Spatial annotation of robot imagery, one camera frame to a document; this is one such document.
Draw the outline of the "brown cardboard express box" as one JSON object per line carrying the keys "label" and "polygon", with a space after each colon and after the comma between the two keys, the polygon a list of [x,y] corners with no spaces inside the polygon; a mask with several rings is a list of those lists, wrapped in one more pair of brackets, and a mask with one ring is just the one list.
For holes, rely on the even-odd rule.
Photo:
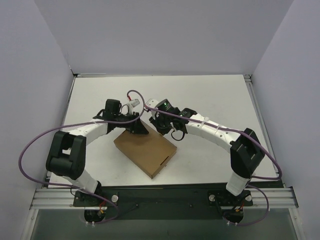
{"label": "brown cardboard express box", "polygon": [[115,146],[151,179],[176,154],[177,147],[142,122],[148,134],[133,134],[125,130],[113,142]]}

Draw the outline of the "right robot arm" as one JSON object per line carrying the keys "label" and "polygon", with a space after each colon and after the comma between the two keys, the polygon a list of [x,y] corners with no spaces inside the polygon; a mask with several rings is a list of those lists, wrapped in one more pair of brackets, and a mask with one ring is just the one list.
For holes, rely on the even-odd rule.
{"label": "right robot arm", "polygon": [[244,131],[250,137],[248,139],[238,132],[227,130],[225,126],[209,120],[195,110],[190,108],[179,110],[167,99],[157,101],[151,98],[145,106],[151,111],[149,121],[158,133],[165,135],[170,130],[175,130],[181,131],[183,135],[195,135],[216,144],[230,154],[232,174],[226,184],[226,190],[234,196],[239,196],[243,192],[265,157],[265,153],[252,142],[259,140],[250,128]]}

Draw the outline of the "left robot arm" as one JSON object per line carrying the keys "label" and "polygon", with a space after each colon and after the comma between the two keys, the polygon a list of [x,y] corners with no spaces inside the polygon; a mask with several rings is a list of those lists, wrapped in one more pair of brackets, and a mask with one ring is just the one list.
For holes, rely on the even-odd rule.
{"label": "left robot arm", "polygon": [[90,120],[90,124],[70,131],[57,131],[46,160],[46,170],[80,187],[90,205],[100,204],[103,199],[101,183],[85,170],[87,145],[115,128],[123,128],[133,135],[148,135],[140,114],[133,111],[139,104],[138,99],[129,100],[125,104],[128,112],[123,114],[119,100],[107,99],[105,108]]}

